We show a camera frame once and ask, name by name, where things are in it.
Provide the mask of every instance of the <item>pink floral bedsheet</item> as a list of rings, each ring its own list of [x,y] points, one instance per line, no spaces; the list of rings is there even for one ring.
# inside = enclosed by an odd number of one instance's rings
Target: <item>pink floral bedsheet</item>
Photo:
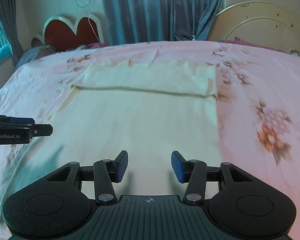
[[[88,55],[87,51],[66,52],[18,70],[0,91],[0,114],[47,120],[70,91],[70,82],[92,60],[127,59],[176,59],[218,67],[223,161],[239,166],[293,200],[297,218],[290,236],[300,240],[300,58],[208,41],[147,42],[89,50]],[[0,147],[2,188],[4,174],[11,172],[21,146]],[[0,239],[7,238],[7,232],[0,231]]]

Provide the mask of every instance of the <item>round button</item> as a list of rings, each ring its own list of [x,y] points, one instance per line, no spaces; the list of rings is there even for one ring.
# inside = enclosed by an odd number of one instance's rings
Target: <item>round button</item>
[[[259,195],[247,195],[237,200],[237,208],[244,214],[253,217],[261,217],[273,210],[273,203],[266,197]]]
[[[114,199],[114,196],[112,194],[109,194],[109,193],[104,193],[104,194],[101,194],[98,199],[100,201],[103,201],[103,202],[108,202],[108,201],[111,201]]]
[[[199,194],[192,193],[192,194],[188,194],[186,196],[186,199],[192,202],[196,202],[201,199],[201,196]]]
[[[37,216],[48,216],[56,213],[62,206],[62,199],[55,195],[37,195],[26,202],[26,209]]]

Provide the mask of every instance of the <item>heart-shaped headboard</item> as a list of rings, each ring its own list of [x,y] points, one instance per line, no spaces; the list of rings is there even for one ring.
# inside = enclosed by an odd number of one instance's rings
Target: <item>heart-shaped headboard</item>
[[[76,49],[80,45],[104,43],[100,20],[93,14],[84,14],[73,24],[63,16],[50,17],[44,24],[42,35],[36,34],[31,47],[50,45],[56,52]]]

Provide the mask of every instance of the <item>red heart panel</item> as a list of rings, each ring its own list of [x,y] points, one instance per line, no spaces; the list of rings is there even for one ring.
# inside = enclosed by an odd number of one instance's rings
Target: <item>red heart panel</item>
[[[63,21],[52,20],[45,29],[44,43],[53,46],[56,52],[61,52],[76,49],[82,44],[88,45],[98,42],[89,22],[99,38],[96,23],[84,17],[78,24],[77,34],[74,34],[72,29]]]

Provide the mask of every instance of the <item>pink pillow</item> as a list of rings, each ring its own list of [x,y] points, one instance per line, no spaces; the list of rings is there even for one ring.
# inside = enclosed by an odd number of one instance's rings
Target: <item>pink pillow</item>
[[[255,48],[269,49],[269,50],[274,50],[274,51],[286,53],[285,51],[282,51],[282,50],[279,50],[279,49],[272,49],[272,48],[263,47],[263,46],[259,46],[259,45],[253,44],[253,43],[243,41],[239,37],[234,38],[234,44],[245,45],[245,46],[250,46],[250,47],[255,47]]]
[[[223,40],[223,43],[235,44],[235,42],[234,42],[234,41],[229,41],[229,40]]]
[[[86,46],[86,49],[99,49],[99,48],[103,48],[103,47],[107,47],[108,45],[104,44],[104,43],[92,43]]]

